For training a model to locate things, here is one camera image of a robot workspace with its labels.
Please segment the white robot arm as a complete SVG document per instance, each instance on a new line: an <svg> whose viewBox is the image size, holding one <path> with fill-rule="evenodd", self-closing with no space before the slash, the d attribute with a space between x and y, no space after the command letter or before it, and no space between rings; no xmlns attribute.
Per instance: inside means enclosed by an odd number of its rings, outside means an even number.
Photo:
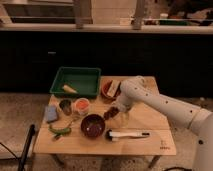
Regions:
<svg viewBox="0 0 213 171"><path fill-rule="evenodd" d="M143 102L198 136L193 171L213 171L213 112L183 102L144 87L144 78L135 76L120 84L121 94L115 106L121 112L129 111L134 102Z"/></svg>

